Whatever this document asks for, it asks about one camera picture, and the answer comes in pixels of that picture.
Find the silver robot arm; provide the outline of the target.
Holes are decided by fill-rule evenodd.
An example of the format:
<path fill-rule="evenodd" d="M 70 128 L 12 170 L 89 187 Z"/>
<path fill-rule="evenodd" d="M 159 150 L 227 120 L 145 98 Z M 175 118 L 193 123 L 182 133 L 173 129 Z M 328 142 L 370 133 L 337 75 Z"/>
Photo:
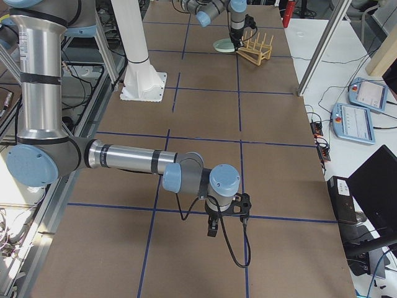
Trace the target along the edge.
<path fill-rule="evenodd" d="M 181 1 L 182 10 L 194 15 L 202 27 L 210 25 L 222 12 L 229 12 L 229 36 L 234 46 L 234 51 L 243 46 L 242 37 L 246 27 L 247 6 L 247 1 L 243 0 Z"/>
<path fill-rule="evenodd" d="M 62 127 L 61 38 L 96 34 L 94 1 L 9 1 L 19 31 L 23 123 L 6 164 L 16 180 L 44 186 L 81 168 L 115 168 L 159 174 L 163 188 L 205 201 L 208 235 L 225 226 L 223 217 L 241 206 L 240 177 L 230 165 L 206 169 L 197 153 L 105 144 L 72 137 Z"/>

